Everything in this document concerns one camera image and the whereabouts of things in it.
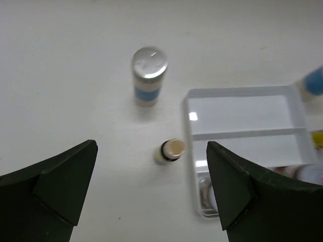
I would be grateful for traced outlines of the short spice jar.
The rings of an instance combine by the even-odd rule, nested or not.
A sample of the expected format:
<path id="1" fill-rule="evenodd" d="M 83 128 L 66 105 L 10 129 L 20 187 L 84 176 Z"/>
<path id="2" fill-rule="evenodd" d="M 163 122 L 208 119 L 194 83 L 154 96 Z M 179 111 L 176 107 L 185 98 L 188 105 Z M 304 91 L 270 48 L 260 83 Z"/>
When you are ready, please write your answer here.
<path id="1" fill-rule="evenodd" d="M 217 202 L 214 196 L 210 177 L 205 177 L 200 180 L 199 191 L 202 207 L 218 212 Z"/>

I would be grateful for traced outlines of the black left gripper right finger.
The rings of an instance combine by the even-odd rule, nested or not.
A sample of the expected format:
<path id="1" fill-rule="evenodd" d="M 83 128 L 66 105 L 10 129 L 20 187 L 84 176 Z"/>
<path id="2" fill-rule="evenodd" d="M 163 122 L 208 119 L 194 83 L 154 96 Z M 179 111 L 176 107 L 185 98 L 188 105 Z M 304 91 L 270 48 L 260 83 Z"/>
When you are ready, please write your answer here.
<path id="1" fill-rule="evenodd" d="M 271 170 L 217 142 L 206 156 L 229 241 L 322 241 L 322 166 Z"/>

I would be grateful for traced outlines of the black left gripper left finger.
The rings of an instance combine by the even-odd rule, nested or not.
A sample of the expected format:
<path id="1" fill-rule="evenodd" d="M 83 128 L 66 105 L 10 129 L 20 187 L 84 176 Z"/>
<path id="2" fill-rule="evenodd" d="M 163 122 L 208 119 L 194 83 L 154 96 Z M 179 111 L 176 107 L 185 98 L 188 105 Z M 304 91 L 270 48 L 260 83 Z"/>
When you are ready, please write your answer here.
<path id="1" fill-rule="evenodd" d="M 87 140 L 1 176 L 1 241 L 69 241 L 78 225 L 98 146 Z"/>

